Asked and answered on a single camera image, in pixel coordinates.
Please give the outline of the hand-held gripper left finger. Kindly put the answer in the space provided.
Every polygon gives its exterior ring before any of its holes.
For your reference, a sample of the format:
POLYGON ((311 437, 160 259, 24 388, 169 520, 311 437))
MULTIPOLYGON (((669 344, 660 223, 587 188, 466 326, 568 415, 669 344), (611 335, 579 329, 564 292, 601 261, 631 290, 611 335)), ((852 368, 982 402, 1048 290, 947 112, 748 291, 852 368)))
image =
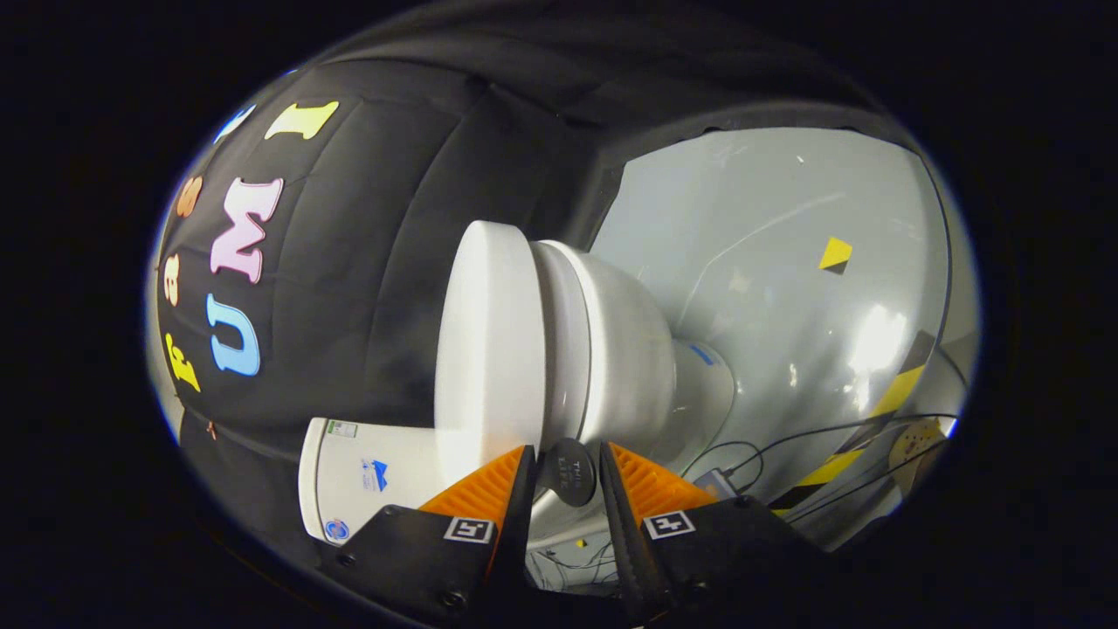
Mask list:
POLYGON ((419 628, 466 628, 502 588, 524 583, 536 448, 518 446, 418 508, 383 506, 340 547, 328 580, 419 628))

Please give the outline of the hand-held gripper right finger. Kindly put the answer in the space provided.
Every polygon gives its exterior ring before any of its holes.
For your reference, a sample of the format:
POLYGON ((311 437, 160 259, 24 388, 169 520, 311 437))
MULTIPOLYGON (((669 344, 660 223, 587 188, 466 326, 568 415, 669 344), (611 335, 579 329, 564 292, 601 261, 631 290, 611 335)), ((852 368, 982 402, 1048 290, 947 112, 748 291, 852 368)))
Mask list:
POLYGON ((614 442, 598 475, 620 601, 643 628, 776 628, 811 612, 832 559, 759 501, 718 499, 614 442))

